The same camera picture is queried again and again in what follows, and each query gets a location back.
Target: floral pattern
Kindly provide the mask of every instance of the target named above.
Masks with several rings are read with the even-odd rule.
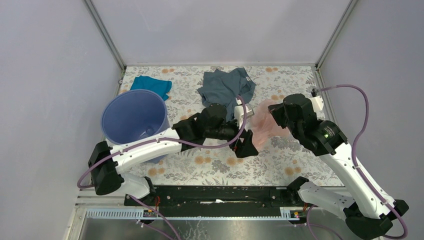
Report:
[[[129,66],[120,93],[129,91],[135,77],[149,76],[172,81],[165,101],[170,124],[187,119],[204,106],[197,89],[202,86],[203,73],[215,69],[229,72],[237,66]],[[282,102],[285,96],[301,93],[309,96],[315,79],[309,66],[245,66],[256,83],[250,102],[253,109],[265,99]],[[207,139],[205,145],[223,141]],[[303,176],[320,186],[342,186],[334,172],[303,148],[293,137],[273,137],[258,156],[236,158],[228,148],[192,148],[169,154],[159,163],[143,163],[129,170],[137,176],[148,176],[155,185],[239,185],[287,186]]]

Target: pink cloth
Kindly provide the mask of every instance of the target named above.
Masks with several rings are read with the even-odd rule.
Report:
[[[287,137],[290,131],[277,125],[273,116],[268,111],[269,105],[277,102],[266,99],[254,110],[254,116],[250,119],[250,128],[253,132],[252,143],[260,151],[269,138],[274,136]]]

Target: blue bucket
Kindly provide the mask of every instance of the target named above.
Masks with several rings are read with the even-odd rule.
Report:
[[[128,144],[165,131],[170,127],[164,100],[145,89],[127,91],[115,97],[104,109],[101,130],[114,144]],[[157,164],[158,156],[147,163]]]

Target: teal cloth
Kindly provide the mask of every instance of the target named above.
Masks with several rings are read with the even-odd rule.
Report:
[[[138,76],[130,90],[146,89],[157,93],[164,101],[169,98],[167,93],[171,90],[172,82],[151,78],[149,76]]]

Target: garment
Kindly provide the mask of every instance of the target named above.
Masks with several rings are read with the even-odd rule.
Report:
[[[149,76],[138,76],[134,79],[131,89],[146,89],[157,93],[165,101],[169,97],[167,93],[171,90],[172,82],[151,78]]]
[[[250,80],[244,67],[236,68],[231,72],[216,69],[214,72],[203,74],[203,86],[197,91],[201,95],[203,105],[221,104],[226,107],[226,120],[234,118],[234,107],[237,106],[236,97],[240,95],[245,103],[252,100],[256,84]]]

